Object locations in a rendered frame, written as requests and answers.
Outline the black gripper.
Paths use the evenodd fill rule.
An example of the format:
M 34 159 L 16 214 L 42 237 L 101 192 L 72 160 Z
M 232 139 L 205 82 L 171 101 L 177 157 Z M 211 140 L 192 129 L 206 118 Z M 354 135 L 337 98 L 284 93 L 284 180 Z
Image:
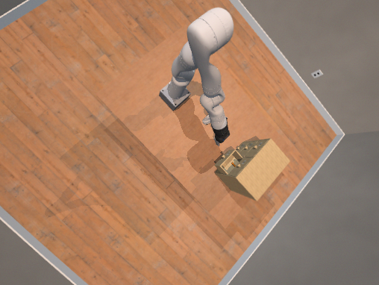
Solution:
M 212 122 L 208 114 L 202 120 L 202 122 L 205 125 L 211 123 L 211 127 L 215 134 L 215 137 L 213 139 L 215 140 L 217 146 L 220 146 L 220 143 L 223 143 L 230 136 L 230 131 L 228 130 L 228 121 L 226 120 L 226 117 L 221 122 Z

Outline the small wooden chest of drawers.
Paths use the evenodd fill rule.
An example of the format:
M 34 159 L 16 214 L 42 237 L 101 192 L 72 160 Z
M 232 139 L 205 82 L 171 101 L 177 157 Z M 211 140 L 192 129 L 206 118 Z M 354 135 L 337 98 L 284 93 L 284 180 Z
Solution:
M 264 140 L 269 141 L 254 157 L 243 157 L 252 159 L 236 177 L 215 172 L 231 191 L 256 201 L 290 162 L 271 138 Z

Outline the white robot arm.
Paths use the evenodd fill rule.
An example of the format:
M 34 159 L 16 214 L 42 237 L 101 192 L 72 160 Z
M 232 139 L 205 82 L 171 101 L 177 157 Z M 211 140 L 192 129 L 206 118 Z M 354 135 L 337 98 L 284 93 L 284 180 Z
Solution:
M 209 63 L 209 59 L 231 40 L 233 32 L 234 22 L 229 12 L 220 7 L 207 11 L 189 25 L 188 41 L 172 64 L 172 80 L 167 88 L 169 96 L 179 99 L 198 69 L 204 92 L 200 103 L 212 122 L 221 122 L 225 118 L 220 105 L 225 100 L 225 94 L 221 87 L 220 71 Z

